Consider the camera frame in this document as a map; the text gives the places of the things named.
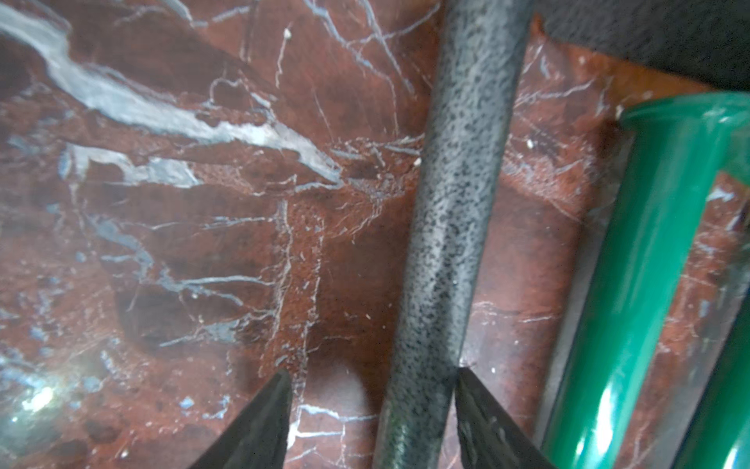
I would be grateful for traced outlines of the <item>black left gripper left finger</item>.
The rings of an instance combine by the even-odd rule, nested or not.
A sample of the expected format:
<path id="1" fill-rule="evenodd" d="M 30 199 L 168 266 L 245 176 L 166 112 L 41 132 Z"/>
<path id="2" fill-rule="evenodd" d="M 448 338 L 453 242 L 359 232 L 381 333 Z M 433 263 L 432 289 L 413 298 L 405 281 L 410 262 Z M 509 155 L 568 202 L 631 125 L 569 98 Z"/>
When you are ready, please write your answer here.
<path id="1" fill-rule="evenodd" d="M 282 369 L 189 468 L 282 468 L 292 399 L 291 378 Z"/>

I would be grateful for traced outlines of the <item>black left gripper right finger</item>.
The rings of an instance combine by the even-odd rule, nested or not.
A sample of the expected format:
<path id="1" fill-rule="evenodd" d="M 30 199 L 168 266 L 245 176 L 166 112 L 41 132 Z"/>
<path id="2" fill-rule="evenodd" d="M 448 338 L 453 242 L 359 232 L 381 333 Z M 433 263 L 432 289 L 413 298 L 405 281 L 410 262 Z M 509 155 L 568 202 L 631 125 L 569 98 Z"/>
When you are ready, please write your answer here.
<path id="1" fill-rule="evenodd" d="M 455 406 L 465 468 L 554 468 L 468 367 L 458 371 Z"/>

